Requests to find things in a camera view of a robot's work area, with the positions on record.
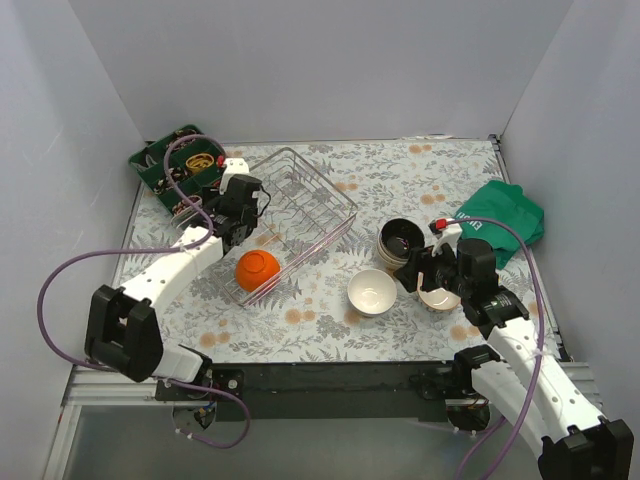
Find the beige floral bowl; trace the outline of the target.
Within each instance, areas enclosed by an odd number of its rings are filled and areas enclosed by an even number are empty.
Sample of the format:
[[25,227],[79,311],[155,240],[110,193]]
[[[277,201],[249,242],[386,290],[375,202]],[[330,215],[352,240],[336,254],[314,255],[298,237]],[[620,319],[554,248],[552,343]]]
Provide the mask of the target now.
[[387,268],[396,271],[407,264],[407,259],[397,258],[393,255],[390,255],[385,250],[385,247],[381,241],[377,242],[376,248],[378,256]]

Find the tan brown bowl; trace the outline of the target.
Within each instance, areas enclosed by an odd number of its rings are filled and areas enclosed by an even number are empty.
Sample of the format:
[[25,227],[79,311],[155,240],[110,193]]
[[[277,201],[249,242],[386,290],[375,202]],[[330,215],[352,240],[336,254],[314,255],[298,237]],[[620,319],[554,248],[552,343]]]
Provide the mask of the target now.
[[405,218],[387,221],[380,231],[380,239],[386,252],[399,259],[408,259],[412,249],[425,246],[423,231]]

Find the white round bowl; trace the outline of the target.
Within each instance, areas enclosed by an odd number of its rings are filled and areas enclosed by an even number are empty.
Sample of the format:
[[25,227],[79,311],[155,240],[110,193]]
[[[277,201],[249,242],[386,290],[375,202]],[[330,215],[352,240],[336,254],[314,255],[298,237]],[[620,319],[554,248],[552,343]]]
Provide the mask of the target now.
[[356,273],[349,281],[347,296],[360,314],[376,317],[389,311],[397,300],[394,280],[384,271],[367,269]]

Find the white black striped bowl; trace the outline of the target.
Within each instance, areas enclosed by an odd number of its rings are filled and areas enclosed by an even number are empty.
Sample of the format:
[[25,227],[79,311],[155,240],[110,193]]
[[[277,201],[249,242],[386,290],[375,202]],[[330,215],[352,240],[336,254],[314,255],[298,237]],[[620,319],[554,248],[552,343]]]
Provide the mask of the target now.
[[418,297],[428,309],[435,312],[450,312],[461,303],[457,295],[442,288],[429,292],[419,290]]

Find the orange bowl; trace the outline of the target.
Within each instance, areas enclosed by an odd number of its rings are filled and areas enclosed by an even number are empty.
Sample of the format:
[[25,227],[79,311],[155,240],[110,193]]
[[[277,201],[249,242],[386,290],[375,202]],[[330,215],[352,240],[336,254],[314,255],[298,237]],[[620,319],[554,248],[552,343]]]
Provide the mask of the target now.
[[237,262],[235,279],[247,292],[253,292],[280,272],[278,260],[265,250],[251,250]]

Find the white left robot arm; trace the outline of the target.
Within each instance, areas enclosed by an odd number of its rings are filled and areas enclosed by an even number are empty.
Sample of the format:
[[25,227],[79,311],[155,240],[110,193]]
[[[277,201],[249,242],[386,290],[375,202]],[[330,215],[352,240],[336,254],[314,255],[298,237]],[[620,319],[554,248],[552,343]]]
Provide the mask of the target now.
[[212,231],[205,218],[194,215],[170,253],[164,252],[121,286],[96,290],[89,310],[86,355],[135,382],[151,377],[175,379],[188,398],[205,398],[213,386],[213,377],[205,369],[208,358],[164,342],[159,316],[199,274],[251,235],[264,212],[258,206],[263,191],[261,180],[233,174],[204,205]]

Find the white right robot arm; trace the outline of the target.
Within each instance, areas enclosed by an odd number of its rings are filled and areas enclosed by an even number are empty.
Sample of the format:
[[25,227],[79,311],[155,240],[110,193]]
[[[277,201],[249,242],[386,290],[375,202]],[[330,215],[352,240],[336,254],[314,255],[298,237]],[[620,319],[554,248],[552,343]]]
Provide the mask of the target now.
[[630,428],[607,419],[544,354],[528,310],[500,284],[487,242],[415,248],[395,276],[409,292],[444,289],[460,298],[486,342],[456,354],[453,387],[495,405],[531,448],[542,478],[629,478]]

